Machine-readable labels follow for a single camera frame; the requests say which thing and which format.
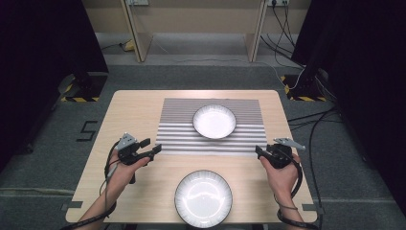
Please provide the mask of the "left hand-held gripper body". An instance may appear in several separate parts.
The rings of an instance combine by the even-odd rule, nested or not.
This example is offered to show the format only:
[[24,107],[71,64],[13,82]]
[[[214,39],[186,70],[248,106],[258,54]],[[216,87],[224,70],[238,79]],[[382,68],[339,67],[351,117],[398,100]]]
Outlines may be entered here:
[[116,146],[119,160],[129,166],[147,157],[147,151],[144,153],[137,152],[138,149],[142,149],[139,144],[140,142],[135,137],[126,132]]

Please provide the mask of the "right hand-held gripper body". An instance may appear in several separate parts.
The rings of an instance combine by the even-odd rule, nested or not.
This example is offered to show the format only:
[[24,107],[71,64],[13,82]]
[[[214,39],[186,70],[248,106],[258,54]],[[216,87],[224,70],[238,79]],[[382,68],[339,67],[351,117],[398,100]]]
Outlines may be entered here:
[[285,138],[275,138],[275,144],[267,145],[266,151],[270,154],[268,161],[275,169],[282,169],[289,165],[292,160],[292,149],[305,150],[305,146],[294,140]]

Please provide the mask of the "white ribbed plate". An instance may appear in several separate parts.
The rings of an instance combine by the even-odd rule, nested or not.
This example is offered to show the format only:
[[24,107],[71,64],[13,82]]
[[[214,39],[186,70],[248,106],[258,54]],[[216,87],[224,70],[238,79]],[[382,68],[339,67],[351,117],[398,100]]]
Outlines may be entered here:
[[188,225],[213,228],[230,214],[233,194],[227,181],[218,173],[200,170],[186,175],[174,194],[175,210]]
[[192,117],[193,128],[203,137],[222,139],[237,126],[235,114],[226,106],[209,104],[200,107]]

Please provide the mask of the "person's right hand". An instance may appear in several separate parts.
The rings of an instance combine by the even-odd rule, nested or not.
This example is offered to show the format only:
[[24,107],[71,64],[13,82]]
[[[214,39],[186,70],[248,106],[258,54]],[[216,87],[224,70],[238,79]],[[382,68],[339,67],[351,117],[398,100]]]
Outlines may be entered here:
[[261,156],[259,161],[266,170],[268,184],[276,200],[282,206],[293,207],[291,192],[298,178],[295,165],[290,163],[282,169],[275,169],[265,157]]

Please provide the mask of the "person's left hand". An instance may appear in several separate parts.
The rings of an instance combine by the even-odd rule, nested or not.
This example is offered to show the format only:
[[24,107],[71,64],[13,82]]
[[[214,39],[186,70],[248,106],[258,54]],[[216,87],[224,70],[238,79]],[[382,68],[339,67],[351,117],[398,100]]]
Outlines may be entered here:
[[112,199],[117,199],[135,175],[135,172],[148,162],[149,158],[144,157],[132,165],[115,163],[111,168],[112,173],[107,184],[107,195]]

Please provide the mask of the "grey striped placemat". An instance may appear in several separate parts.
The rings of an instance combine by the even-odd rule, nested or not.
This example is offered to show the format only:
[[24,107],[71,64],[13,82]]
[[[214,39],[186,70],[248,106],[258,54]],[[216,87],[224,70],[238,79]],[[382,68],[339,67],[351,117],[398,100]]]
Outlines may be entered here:
[[[205,105],[222,105],[235,115],[237,126],[227,137],[210,139],[195,130],[193,116]],[[166,98],[156,142],[163,154],[253,156],[267,138],[258,100]]]

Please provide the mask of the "grey tape strip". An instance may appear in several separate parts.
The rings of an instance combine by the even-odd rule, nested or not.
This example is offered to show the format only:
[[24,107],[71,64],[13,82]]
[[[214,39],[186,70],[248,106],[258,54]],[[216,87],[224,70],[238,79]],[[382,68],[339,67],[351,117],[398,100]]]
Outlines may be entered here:
[[315,204],[303,204],[302,207],[304,211],[314,211],[318,215],[323,215],[325,213],[325,209],[323,207]]
[[61,211],[67,211],[70,208],[81,208],[82,206],[82,201],[70,201],[69,203],[63,203],[60,210]]

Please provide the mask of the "stand base with hazard tape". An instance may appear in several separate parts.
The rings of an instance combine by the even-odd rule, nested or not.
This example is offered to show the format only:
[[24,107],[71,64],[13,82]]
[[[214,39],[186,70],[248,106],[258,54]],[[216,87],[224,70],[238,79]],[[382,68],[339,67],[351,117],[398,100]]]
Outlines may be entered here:
[[60,100],[73,103],[97,102],[106,80],[105,73],[86,73],[83,77],[71,75],[61,91]]
[[290,101],[325,102],[318,83],[314,79],[302,79],[300,75],[284,75],[281,77],[284,92]]

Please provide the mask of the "black curtain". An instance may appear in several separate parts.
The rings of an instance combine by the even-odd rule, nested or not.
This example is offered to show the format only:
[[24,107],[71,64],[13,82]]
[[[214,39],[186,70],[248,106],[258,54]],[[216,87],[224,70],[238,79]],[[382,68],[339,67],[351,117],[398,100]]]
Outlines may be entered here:
[[293,58],[327,84],[406,218],[406,0],[310,0]]
[[82,0],[0,0],[0,172],[33,140],[61,81],[107,70]]

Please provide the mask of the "beige wooden desk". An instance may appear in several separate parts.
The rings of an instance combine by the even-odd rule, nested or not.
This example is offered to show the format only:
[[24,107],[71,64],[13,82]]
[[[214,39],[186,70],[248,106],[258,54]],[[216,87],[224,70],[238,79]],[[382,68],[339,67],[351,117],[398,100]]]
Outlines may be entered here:
[[149,6],[128,6],[125,0],[81,0],[97,33],[124,33],[143,62],[156,34],[240,34],[249,61],[257,57],[259,36],[277,34],[284,20],[297,34],[312,0],[290,0],[270,7],[268,0],[148,0]]

